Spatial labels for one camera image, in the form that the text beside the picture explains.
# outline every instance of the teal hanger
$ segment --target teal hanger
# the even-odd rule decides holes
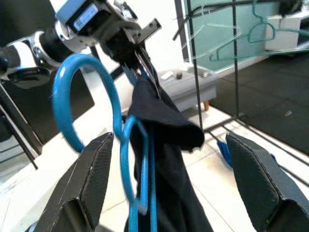
[[[270,51],[266,51],[266,52],[263,52],[263,53],[256,53],[256,54],[251,54],[251,55],[240,55],[240,56],[233,56],[233,57],[229,57],[229,58],[220,58],[219,56],[219,52],[226,46],[230,45],[231,43],[233,43],[234,41],[237,41],[239,39],[242,39],[242,38],[247,38],[247,41],[248,43],[250,44],[253,44],[253,43],[261,43],[261,42],[265,42],[265,41],[271,41],[271,40],[274,40],[276,38],[276,34],[278,31],[285,31],[285,32],[293,32],[293,33],[298,33],[298,34],[301,34],[301,35],[305,35],[305,36],[308,36],[309,37],[309,32],[306,31],[306,30],[295,30],[295,29],[282,29],[282,28],[279,28],[279,29],[276,29],[274,27],[274,25],[272,25],[271,23],[269,22],[266,22],[265,21],[265,18],[259,14],[256,13],[255,11],[255,8],[256,8],[256,5],[257,3],[259,2],[259,0],[255,0],[253,2],[253,5],[252,5],[252,14],[258,18],[260,20],[260,22],[256,25],[254,25],[250,30],[249,30],[249,33],[248,34],[244,34],[244,35],[239,35],[239,36],[236,36],[235,38],[233,38],[232,40],[226,42],[225,44],[217,47],[215,49],[215,55],[214,54],[211,54],[209,56],[209,60],[210,61],[222,61],[222,60],[230,60],[230,59],[239,59],[239,58],[250,58],[250,57],[257,57],[257,56],[273,56],[273,55],[285,55],[285,54],[293,54],[293,53],[299,53],[299,52],[307,52],[309,51],[309,48],[308,49],[303,49],[303,50],[297,50],[297,49],[294,49],[294,50],[284,50],[284,51],[275,51],[275,52],[270,52]],[[253,31],[260,25],[265,25],[265,26],[269,26],[270,29],[272,30],[272,37],[271,38],[265,38],[265,39],[259,39],[259,40],[253,40],[252,39],[252,33]]]

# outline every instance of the hanger hook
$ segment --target hanger hook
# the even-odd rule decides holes
[[[257,5],[258,2],[259,2],[259,0],[254,0],[254,2],[253,2],[253,4],[252,4],[252,14],[253,14],[255,17],[259,18],[260,21],[261,21],[261,23],[263,23],[263,22],[264,22],[264,17],[261,16],[261,15],[259,15],[259,14],[257,14],[257,13],[255,12],[255,7],[256,7],[256,5]]]

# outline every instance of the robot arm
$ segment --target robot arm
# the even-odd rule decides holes
[[[52,28],[0,48],[0,78],[21,88],[43,85],[71,53],[100,44],[122,66],[136,70],[142,64],[156,82],[144,41],[161,26],[154,20],[141,29],[136,20],[126,3],[112,6],[106,0],[68,0]]]

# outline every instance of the label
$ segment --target label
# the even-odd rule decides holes
[[[78,31],[80,31],[92,18],[95,16],[95,14],[98,12],[97,7],[95,4],[90,4],[90,6],[87,7],[87,9],[79,16],[75,22],[74,27]]]

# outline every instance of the blue object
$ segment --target blue object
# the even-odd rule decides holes
[[[151,130],[151,138],[148,137],[147,131],[140,119],[130,116],[122,131],[122,115],[121,106],[117,90],[115,88],[112,77],[101,64],[101,62],[91,56],[84,54],[73,54],[65,59],[57,71],[54,79],[52,105],[56,123],[62,131],[68,143],[77,151],[84,149],[84,144],[78,138],[74,127],[73,117],[70,110],[70,85],[75,72],[83,67],[91,66],[99,74],[112,103],[113,113],[113,130],[116,137],[120,140],[120,167],[123,186],[126,197],[130,203],[129,211],[129,231],[138,231],[138,213],[146,215],[148,211],[148,172],[150,164],[150,217],[151,232],[157,231],[156,218],[156,196],[155,196],[155,147],[154,147],[154,131]],[[134,196],[128,162],[128,144],[132,127],[137,125],[143,137],[143,157],[141,169],[141,190],[140,199]]]
[[[231,153],[230,150],[228,149],[228,146],[226,143],[221,142],[219,140],[217,140],[217,145],[219,147],[219,150],[223,156],[223,158],[225,159],[225,161],[227,162],[227,164],[233,168],[233,162],[232,162],[232,157],[231,157]]]
[[[60,131],[77,152],[83,150],[84,144],[78,138],[73,127],[73,116],[70,109],[70,87],[74,74],[83,66],[92,66],[98,72],[112,103],[114,133],[120,141],[124,140],[120,101],[112,77],[98,59],[85,54],[73,54],[64,60],[55,75],[52,105],[54,117]]]

